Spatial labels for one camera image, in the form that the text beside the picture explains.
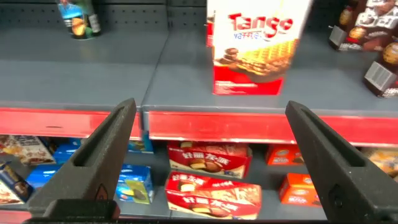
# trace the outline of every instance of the chocolate package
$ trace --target chocolate package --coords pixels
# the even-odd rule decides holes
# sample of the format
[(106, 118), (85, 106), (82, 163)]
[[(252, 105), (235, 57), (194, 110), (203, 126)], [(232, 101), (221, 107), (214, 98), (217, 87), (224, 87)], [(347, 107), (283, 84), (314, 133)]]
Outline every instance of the chocolate package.
[(213, 35), (213, 93), (278, 95), (312, 1), (220, 0), (219, 4)]
[(149, 204), (154, 198), (154, 188), (149, 166), (123, 164), (116, 195), (124, 202)]
[(308, 174), (287, 174), (279, 189), (279, 198), (283, 204), (322, 206)]
[(303, 165), (304, 159), (297, 145), (273, 144), (266, 154), (266, 162), (268, 165)]
[(329, 43), (336, 50), (380, 51), (398, 21), (396, 0), (349, 0)]
[(0, 152), (18, 157), (25, 165), (54, 164), (50, 151), (37, 136), (0, 135)]
[(206, 172), (242, 179), (252, 159), (252, 151), (244, 143), (169, 142), (171, 168)]
[(25, 203), (32, 192), (32, 186), (5, 162), (0, 162), (0, 205)]
[(365, 85), (380, 97), (398, 96), (398, 27), (364, 76)]
[(169, 209), (209, 218), (256, 219), (261, 187), (172, 171), (166, 182)]
[(364, 147), (361, 152), (391, 177), (398, 176), (398, 149)]

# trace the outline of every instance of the red shelf edge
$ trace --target red shelf edge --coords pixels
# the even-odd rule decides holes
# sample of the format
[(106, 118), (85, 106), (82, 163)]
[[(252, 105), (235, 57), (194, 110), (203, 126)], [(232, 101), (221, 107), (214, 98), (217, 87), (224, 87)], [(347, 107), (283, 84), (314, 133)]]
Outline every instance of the red shelf edge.
[[(87, 138), (109, 114), (109, 111), (0, 108), (0, 133)], [(141, 139), (139, 113), (131, 139)]]
[[(398, 146), (398, 118), (320, 116), (357, 146)], [(148, 112), (151, 139), (295, 144), (284, 114)]]

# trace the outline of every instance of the snack box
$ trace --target snack box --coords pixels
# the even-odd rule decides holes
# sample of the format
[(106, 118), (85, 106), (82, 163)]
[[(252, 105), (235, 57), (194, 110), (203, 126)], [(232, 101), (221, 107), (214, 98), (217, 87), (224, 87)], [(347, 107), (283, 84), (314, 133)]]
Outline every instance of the snack box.
[(26, 178), (26, 182), (28, 182), (35, 189), (39, 187), (43, 187), (53, 176), (54, 174), (61, 168), (62, 165), (46, 165), (46, 166), (37, 166), (29, 176)]
[(280, 94), (312, 0), (217, 1), (213, 93)]
[(32, 186), (5, 162), (0, 162), (0, 205), (25, 203), (32, 192)]
[(364, 147), (361, 152), (391, 177), (398, 174), (398, 148)]
[(268, 165), (302, 165), (304, 159), (297, 145), (273, 144), (266, 154)]
[(152, 203), (154, 188), (150, 177), (150, 167), (123, 164), (116, 195), (125, 202)]
[(336, 50), (380, 51), (398, 22), (396, 0), (349, 0), (329, 43)]
[(322, 206), (308, 174), (287, 174), (279, 189), (279, 198), (283, 204)]
[(398, 26), (364, 76), (365, 85), (380, 97), (398, 96)]
[(25, 165), (55, 163), (50, 150), (36, 136), (0, 135), (0, 151), (18, 157)]
[(172, 171), (166, 182), (169, 209), (209, 218), (254, 220), (261, 209), (261, 187)]
[(252, 151), (243, 143), (169, 142), (171, 168), (242, 179), (248, 172)]

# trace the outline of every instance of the blue snack box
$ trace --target blue snack box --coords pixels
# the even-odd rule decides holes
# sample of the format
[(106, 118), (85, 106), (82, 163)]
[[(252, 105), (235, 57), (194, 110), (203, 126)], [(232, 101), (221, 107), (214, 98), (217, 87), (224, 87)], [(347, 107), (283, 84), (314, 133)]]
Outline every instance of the blue snack box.
[(33, 187), (15, 173), (5, 162), (0, 162), (0, 205), (25, 203)]
[(62, 165), (37, 166), (26, 178), (26, 181), (34, 188), (43, 187), (61, 166)]
[(125, 202), (152, 203), (154, 188), (149, 166), (123, 164), (116, 195)]

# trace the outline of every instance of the orange snack box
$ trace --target orange snack box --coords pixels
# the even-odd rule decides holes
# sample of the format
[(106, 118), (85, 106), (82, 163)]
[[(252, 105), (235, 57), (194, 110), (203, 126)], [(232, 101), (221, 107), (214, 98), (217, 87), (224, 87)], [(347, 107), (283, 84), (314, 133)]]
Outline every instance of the orange snack box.
[(304, 159), (297, 145), (274, 144), (268, 149), (266, 162), (268, 165), (302, 165)]
[(279, 189), (279, 198), (284, 204), (322, 206), (308, 174), (287, 174)]

